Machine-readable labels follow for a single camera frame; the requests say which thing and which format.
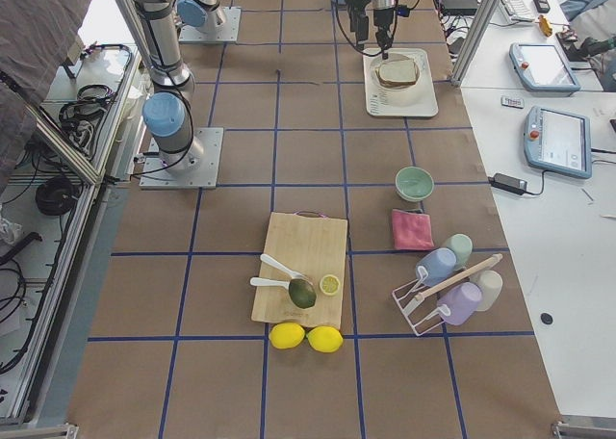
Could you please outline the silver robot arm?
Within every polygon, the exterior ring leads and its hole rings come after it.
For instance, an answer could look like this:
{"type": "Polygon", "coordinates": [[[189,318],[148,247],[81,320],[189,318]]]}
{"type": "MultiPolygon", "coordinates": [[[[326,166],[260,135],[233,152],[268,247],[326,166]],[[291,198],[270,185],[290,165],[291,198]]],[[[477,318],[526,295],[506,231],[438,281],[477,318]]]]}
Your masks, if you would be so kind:
{"type": "MultiPolygon", "coordinates": [[[[192,4],[203,18],[196,24],[215,33],[226,22],[219,0],[129,0],[141,25],[145,46],[141,54],[149,58],[150,77],[157,91],[193,89],[192,73],[184,63],[174,20],[181,3],[192,4]]],[[[368,39],[366,8],[372,0],[345,0],[351,32],[357,47],[368,39]]]]}

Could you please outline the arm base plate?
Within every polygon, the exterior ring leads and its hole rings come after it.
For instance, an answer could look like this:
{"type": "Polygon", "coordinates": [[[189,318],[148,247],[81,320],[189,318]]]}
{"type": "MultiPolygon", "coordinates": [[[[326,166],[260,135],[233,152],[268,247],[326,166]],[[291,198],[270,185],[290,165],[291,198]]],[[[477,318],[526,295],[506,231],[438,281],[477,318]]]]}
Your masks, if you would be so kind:
{"type": "Polygon", "coordinates": [[[242,10],[218,7],[212,12],[194,6],[178,9],[182,21],[179,42],[184,44],[218,44],[238,40],[242,10]]]}
{"type": "Polygon", "coordinates": [[[148,151],[156,155],[145,158],[140,187],[144,190],[214,189],[218,182],[222,141],[222,128],[197,128],[192,147],[181,159],[182,153],[160,152],[152,138],[148,151]]]}

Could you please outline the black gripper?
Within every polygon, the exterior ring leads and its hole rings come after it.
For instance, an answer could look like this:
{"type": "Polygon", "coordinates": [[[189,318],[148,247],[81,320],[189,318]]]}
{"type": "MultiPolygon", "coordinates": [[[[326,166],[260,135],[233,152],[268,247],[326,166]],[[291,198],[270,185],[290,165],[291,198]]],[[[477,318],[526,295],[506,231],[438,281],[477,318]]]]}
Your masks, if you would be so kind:
{"type": "Polygon", "coordinates": [[[356,42],[366,42],[369,35],[369,17],[366,8],[372,0],[345,0],[350,31],[356,42]]]}
{"type": "Polygon", "coordinates": [[[372,0],[373,24],[383,25],[376,28],[375,34],[382,59],[389,58],[388,51],[393,45],[394,29],[391,24],[394,21],[396,5],[397,0],[372,0]]]}

